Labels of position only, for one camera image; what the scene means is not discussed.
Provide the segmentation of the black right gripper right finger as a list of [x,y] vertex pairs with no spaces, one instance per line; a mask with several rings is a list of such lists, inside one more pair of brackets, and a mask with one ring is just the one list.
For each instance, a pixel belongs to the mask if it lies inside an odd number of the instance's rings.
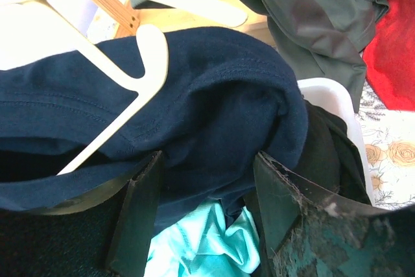
[[259,234],[256,276],[413,276],[414,206],[384,210],[288,170],[264,152],[246,198]]

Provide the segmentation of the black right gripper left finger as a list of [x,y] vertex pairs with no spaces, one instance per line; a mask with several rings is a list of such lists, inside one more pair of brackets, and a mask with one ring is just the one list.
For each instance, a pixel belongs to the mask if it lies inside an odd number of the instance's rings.
[[163,154],[51,209],[1,211],[2,276],[142,276]]

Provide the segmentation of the navy blue t-shirt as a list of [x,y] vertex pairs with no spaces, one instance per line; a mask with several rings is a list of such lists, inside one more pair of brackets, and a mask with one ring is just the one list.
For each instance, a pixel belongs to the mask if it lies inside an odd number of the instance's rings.
[[162,89],[81,169],[60,175],[134,99],[77,51],[1,72],[1,207],[52,208],[126,174],[162,151],[165,174],[154,230],[206,199],[232,221],[254,187],[265,151],[296,167],[307,111],[292,69],[241,32],[202,27],[169,32]]

